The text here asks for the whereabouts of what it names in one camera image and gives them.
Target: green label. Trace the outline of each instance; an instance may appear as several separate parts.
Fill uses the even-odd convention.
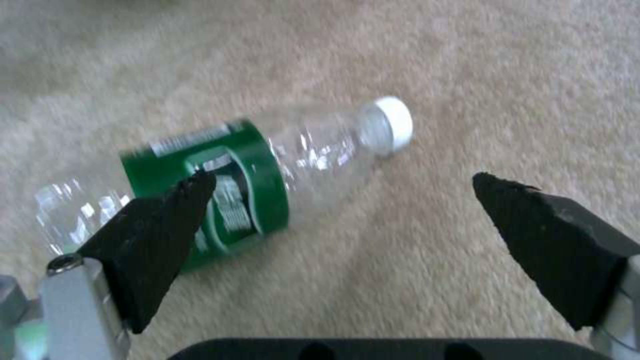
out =
[[[186,268],[234,253],[287,225],[278,164],[248,120],[153,142],[120,159],[137,197],[160,195],[198,169],[216,174],[216,189]]]

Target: barcode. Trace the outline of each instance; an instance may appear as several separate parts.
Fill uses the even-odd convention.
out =
[[[149,144],[157,157],[173,154],[194,145],[221,138],[231,133],[228,125],[212,127],[210,129],[195,131],[193,133],[172,136]]]
[[[219,158],[202,163],[202,168],[205,171],[213,171],[229,164],[231,164],[231,156],[229,156],[229,154],[224,154]]]

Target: bottle neck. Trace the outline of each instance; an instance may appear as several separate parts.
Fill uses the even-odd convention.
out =
[[[379,156],[393,152],[394,139],[385,114],[375,105],[365,105],[358,112],[357,135],[360,143]]]

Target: white bottle cap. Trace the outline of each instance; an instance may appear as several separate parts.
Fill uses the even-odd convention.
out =
[[[413,134],[413,120],[409,108],[394,96],[381,97],[375,104],[385,114],[391,126],[394,136],[393,151],[398,151],[409,144]]]

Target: empty water bottle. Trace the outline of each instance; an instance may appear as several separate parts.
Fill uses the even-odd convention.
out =
[[[198,169],[211,171],[217,185],[196,233],[193,267],[330,209],[412,132],[410,112],[395,97],[263,113],[74,169],[35,195],[36,218],[55,253],[74,251],[134,196],[159,195]]]

